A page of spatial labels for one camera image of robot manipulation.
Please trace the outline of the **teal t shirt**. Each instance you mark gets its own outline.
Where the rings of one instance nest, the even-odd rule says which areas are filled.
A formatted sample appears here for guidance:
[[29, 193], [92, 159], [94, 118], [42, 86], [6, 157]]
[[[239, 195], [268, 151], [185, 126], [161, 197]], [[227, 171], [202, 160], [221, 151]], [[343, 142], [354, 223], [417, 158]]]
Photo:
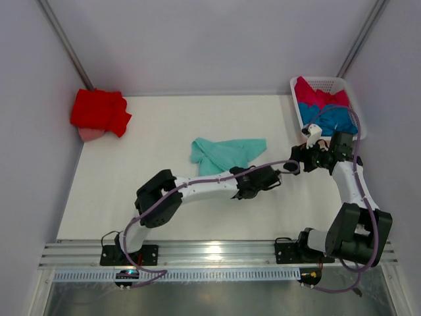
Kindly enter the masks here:
[[265, 138], [249, 138], [212, 142], [196, 138], [191, 143], [190, 162], [198, 165], [199, 176], [210, 176], [230, 170], [247, 168], [267, 149]]

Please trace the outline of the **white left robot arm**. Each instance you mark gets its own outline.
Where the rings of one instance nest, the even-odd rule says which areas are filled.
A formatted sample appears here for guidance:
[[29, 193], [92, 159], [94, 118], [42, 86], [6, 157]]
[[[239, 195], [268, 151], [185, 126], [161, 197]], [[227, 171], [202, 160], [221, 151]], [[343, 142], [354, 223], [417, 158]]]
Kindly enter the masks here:
[[232, 167], [211, 176], [184, 178], [169, 169], [158, 172], [136, 192], [135, 217], [141, 217], [114, 239], [115, 257], [129, 265], [137, 259], [147, 235], [185, 204], [206, 199], [253, 199], [281, 185], [281, 171], [268, 167]]

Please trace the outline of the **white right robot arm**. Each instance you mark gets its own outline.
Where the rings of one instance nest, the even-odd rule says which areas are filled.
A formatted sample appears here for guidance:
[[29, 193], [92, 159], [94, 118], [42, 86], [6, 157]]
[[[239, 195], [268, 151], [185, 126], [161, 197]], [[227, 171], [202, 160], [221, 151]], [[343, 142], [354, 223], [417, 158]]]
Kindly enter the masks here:
[[359, 264], [358, 269], [375, 267], [381, 259], [391, 226], [392, 216], [380, 210], [372, 199], [363, 177], [358, 143], [348, 132], [334, 132], [327, 147], [320, 145], [321, 129], [317, 125], [304, 128], [306, 142], [291, 149], [290, 161], [284, 169], [299, 174], [328, 170], [341, 198], [338, 211], [328, 231], [306, 228], [295, 244], [301, 261], [310, 261], [318, 254]]

